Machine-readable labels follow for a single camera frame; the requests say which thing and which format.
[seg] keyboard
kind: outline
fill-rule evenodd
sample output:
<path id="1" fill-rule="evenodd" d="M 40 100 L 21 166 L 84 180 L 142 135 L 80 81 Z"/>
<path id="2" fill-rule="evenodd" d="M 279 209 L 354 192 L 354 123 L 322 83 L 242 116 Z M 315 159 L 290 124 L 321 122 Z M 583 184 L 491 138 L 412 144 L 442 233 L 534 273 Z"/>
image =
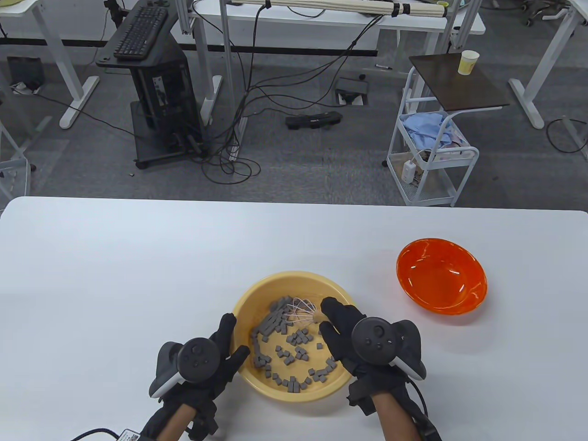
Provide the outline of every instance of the keyboard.
<path id="1" fill-rule="evenodd" d="M 167 16 L 168 9 L 162 6 L 139 7 L 139 11 L 131 19 L 131 25 L 116 46 L 114 56 L 122 60 L 147 58 Z"/>

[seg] white plug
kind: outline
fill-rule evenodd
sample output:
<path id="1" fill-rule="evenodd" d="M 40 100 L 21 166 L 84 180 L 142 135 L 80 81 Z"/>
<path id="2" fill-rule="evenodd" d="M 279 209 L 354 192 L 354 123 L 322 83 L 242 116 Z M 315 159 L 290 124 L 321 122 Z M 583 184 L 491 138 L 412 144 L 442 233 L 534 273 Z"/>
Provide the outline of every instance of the white plug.
<path id="1" fill-rule="evenodd" d="M 406 183 L 412 183 L 415 179 L 416 164 L 412 161 L 406 161 L 402 167 L 402 181 Z"/>

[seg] paper cup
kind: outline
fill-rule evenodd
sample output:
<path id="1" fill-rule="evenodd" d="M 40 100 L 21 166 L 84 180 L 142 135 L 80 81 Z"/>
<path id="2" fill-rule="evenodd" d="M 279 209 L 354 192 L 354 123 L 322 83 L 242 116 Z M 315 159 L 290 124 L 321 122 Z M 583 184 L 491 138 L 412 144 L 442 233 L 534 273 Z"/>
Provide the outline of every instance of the paper cup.
<path id="1" fill-rule="evenodd" d="M 480 54 L 476 51 L 463 51 L 457 72 L 461 75 L 469 75 L 472 73 L 472 69 L 478 58 L 480 58 Z"/>

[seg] gray carpet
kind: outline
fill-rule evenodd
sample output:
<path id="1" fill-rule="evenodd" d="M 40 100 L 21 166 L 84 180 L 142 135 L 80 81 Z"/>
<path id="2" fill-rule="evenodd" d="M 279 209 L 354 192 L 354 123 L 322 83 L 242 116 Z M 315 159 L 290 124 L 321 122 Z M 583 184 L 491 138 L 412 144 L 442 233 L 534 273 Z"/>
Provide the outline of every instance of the gray carpet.
<path id="1" fill-rule="evenodd" d="M 506 82 L 519 78 L 526 83 L 553 37 L 559 21 L 538 22 L 526 28 L 519 22 L 519 11 L 482 12 L 487 33 L 471 36 L 468 47 L 482 54 L 480 64 L 496 85 L 512 97 Z M 544 88 L 536 99 L 537 107 L 549 121 L 568 115 L 588 119 L 588 85 L 583 42 L 588 29 L 580 27 L 564 50 Z M 372 68 L 392 59 L 396 35 L 382 32 L 377 58 L 350 58 L 342 75 L 356 78 L 360 73 L 369 81 L 369 106 L 345 108 L 341 124 L 330 129 L 289 131 L 284 115 L 265 112 L 249 119 L 241 156 L 261 166 L 261 173 L 238 185 L 218 185 L 202 175 L 198 164 L 180 161 L 139 171 L 133 164 L 133 138 L 86 116 L 63 131 L 58 120 L 63 107 L 37 97 L 22 97 L 35 121 L 44 115 L 54 120 L 29 157 L 39 168 L 33 175 L 32 193 L 44 196 L 82 196 L 107 198 L 193 199 L 215 201 L 262 201 L 307 203 L 357 203 L 402 205 L 400 193 L 387 169 L 380 163 L 385 156 L 397 112 L 403 81 Z M 424 35 L 411 33 L 409 53 L 418 53 Z M 2 46 L 2 58 L 16 50 Z M 31 53 L 44 48 L 30 48 Z M 76 48 L 74 60 L 91 60 L 93 49 Z M 188 53 L 193 67 L 193 82 L 198 84 L 195 54 Z M 223 54 L 212 54 L 213 71 L 222 72 Z M 316 67 L 331 57 L 256 55 L 254 79 L 292 74 Z M 240 82 L 240 70 L 234 64 Z M 407 70 L 408 61 L 404 62 Z M 47 66 L 50 78 L 43 94 L 68 100 L 65 85 L 54 66 Z M 85 110 L 97 118 L 132 130 L 128 109 L 136 93 L 130 76 L 104 73 L 95 66 L 85 76 L 99 73 L 100 84 Z M 330 85 L 334 69 L 322 76 L 275 93 L 288 93 L 317 99 Z M 293 99 L 281 103 L 300 106 Z M 269 107 L 268 101 L 254 103 L 249 112 Z M 11 132 L 22 131 L 7 109 L 0 107 L 0 118 Z M 323 108 L 312 106 L 308 111 Z M 227 89 L 223 88 L 213 113 L 213 131 L 218 133 L 230 121 Z M 549 146 L 544 131 L 533 129 L 523 111 L 514 104 L 501 111 L 463 115 L 457 124 L 472 145 L 480 149 L 480 159 L 466 185 L 458 206 L 495 208 L 588 208 L 588 163 L 581 153 L 564 155 Z M 563 148 L 573 144 L 562 131 L 554 130 Z M 215 179 L 231 178 L 211 172 Z"/>

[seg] gloved hand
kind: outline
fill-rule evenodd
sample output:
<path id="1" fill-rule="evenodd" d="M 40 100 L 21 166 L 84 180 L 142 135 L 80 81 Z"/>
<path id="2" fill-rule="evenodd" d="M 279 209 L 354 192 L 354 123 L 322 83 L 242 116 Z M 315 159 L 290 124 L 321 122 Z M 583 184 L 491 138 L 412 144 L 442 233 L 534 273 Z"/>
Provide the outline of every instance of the gloved hand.
<path id="1" fill-rule="evenodd" d="M 330 320 L 322 322 L 320 333 L 329 347 L 329 351 L 340 360 L 343 367 L 358 381 L 349 386 L 349 404 L 360 405 L 369 415 L 375 411 L 370 395 L 377 392 L 390 392 L 392 395 L 406 395 L 408 376 L 397 366 L 376 366 L 364 361 L 351 343 L 351 333 L 355 325 L 365 314 L 353 305 L 343 305 L 333 297 L 323 299 L 320 309 Z"/>
<path id="2" fill-rule="evenodd" d="M 210 337 L 220 352 L 220 364 L 216 372 L 203 382 L 184 382 L 166 392 L 160 398 L 160 401 L 163 401 L 163 407 L 149 419 L 141 435 L 156 439 L 182 404 L 196 410 L 192 428 L 186 429 L 192 441 L 202 441 L 218 429 L 214 420 L 216 406 L 213 400 L 225 390 L 227 383 L 233 380 L 233 376 L 250 352 L 247 346 L 240 346 L 232 355 L 230 354 L 230 340 L 236 323 L 237 319 L 233 314 L 223 315 L 219 329 Z M 176 350 L 179 351 L 181 347 L 182 345 L 178 344 Z"/>

